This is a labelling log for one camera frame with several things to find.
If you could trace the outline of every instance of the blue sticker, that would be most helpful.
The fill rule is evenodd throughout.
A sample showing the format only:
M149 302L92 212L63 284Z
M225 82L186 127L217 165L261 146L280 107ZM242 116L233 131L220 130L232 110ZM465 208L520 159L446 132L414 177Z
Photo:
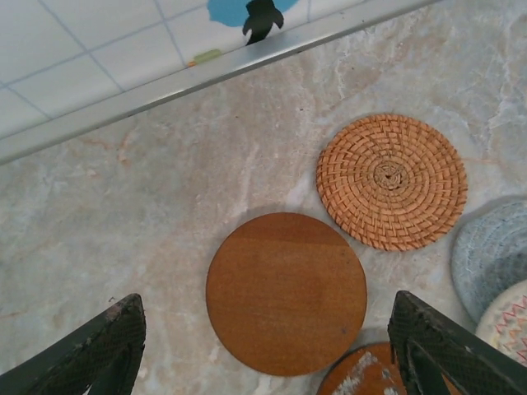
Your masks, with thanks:
M208 0L207 9L211 21L220 22L229 27L240 27L249 17L247 3L249 0ZM285 12L298 0L274 0L274 6Z

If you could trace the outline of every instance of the orange painted coaster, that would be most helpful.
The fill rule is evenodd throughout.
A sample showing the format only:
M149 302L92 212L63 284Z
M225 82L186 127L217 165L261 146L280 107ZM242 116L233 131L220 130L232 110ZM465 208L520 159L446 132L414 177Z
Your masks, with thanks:
M361 348L343 358L320 385L317 395L404 395L389 343Z
M366 313L366 278L346 240L293 213L246 222L212 260L208 315L225 348L266 374L323 369L353 343Z
M419 249L463 212L467 177L449 141L416 119L378 114L345 127L321 153L322 203L351 236L377 249Z

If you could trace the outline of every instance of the metal edge strip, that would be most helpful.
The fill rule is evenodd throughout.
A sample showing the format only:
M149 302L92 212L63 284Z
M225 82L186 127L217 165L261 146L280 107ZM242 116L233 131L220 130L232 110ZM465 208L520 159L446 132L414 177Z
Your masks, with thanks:
M0 165L440 0L366 0L0 139Z

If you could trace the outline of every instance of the gray woven coaster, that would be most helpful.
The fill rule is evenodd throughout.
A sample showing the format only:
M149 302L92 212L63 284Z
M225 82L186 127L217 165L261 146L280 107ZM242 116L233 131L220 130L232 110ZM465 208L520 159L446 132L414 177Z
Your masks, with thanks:
M451 270L461 302L479 322L502 292L527 279L527 200L509 202L465 224Z

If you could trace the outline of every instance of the marble surface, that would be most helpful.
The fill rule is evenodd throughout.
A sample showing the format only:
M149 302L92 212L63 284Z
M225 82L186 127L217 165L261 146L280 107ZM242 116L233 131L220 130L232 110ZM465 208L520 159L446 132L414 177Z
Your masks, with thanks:
M0 372L138 292L135 394L314 394L324 372L265 376L217 340L204 284L222 240L278 210L335 226L317 155L374 112L452 141L469 176L461 221L525 194L526 92L527 2L446 0L0 167ZM385 336L399 289L473 329L450 278L452 237L408 253L348 238L368 285L359 342Z

